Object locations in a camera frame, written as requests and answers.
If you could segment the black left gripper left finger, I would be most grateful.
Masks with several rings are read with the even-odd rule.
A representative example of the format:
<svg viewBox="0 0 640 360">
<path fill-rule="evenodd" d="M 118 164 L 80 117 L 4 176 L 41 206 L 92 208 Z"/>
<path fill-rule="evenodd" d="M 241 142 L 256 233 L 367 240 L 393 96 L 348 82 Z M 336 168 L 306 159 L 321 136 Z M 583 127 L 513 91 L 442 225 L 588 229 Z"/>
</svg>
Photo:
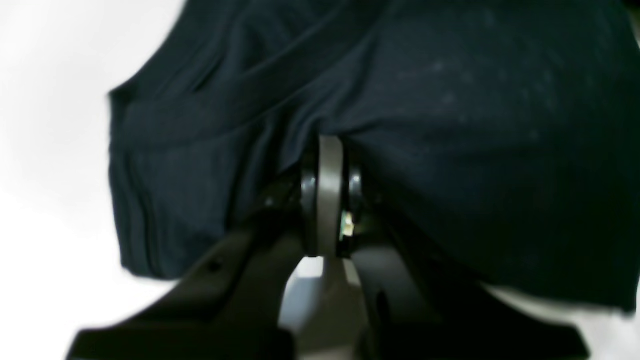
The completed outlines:
<svg viewBox="0 0 640 360">
<path fill-rule="evenodd" d="M 176 286 L 142 312 L 77 334 L 69 360 L 294 360 L 294 336 L 279 327 L 290 276 L 308 248 L 306 156 L 259 196 L 250 215 Z"/>
</svg>

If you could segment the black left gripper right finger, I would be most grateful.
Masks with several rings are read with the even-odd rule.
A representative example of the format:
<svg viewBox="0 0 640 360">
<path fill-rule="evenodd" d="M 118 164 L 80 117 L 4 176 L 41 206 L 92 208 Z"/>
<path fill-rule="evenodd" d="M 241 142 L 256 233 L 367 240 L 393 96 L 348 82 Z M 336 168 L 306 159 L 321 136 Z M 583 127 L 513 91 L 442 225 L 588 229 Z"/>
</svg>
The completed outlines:
<svg viewBox="0 0 640 360">
<path fill-rule="evenodd" d="M 391 208 L 356 153 L 343 162 L 338 254 L 359 276 L 375 360 L 586 360 L 576 328 L 502 303 Z"/>
</svg>

